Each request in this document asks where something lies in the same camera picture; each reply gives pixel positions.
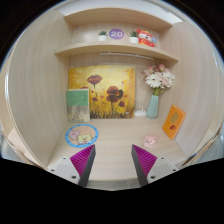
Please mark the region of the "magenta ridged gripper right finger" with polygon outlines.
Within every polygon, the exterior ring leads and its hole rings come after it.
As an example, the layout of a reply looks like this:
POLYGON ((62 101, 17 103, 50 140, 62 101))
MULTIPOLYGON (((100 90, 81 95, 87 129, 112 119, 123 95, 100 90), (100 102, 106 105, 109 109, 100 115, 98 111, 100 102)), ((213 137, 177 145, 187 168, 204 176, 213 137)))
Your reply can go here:
POLYGON ((132 145, 131 155, 141 187, 178 170, 178 168, 165 157, 156 157, 152 153, 136 145, 132 145))

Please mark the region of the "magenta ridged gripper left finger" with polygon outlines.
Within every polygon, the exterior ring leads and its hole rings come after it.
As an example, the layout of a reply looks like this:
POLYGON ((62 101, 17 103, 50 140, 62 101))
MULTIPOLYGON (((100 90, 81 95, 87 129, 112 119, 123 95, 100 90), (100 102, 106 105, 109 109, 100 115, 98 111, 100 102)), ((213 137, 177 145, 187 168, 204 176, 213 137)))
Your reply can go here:
POLYGON ((86 187, 95 155, 95 146, 91 145, 71 157, 60 158, 49 166, 47 171, 81 187, 86 187))

